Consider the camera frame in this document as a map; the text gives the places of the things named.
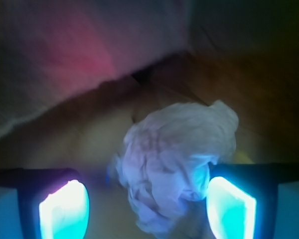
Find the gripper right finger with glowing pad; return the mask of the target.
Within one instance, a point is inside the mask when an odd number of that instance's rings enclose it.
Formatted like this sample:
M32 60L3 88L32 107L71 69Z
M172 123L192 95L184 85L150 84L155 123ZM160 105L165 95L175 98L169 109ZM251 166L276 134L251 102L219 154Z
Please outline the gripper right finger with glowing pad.
M299 163L214 166L206 211L217 239L299 239Z

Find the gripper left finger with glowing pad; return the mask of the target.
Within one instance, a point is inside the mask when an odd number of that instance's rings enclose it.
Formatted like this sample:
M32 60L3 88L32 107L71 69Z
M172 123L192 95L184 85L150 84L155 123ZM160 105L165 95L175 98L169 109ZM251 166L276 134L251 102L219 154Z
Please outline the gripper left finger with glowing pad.
M82 239L89 214L76 170L0 169L0 239Z

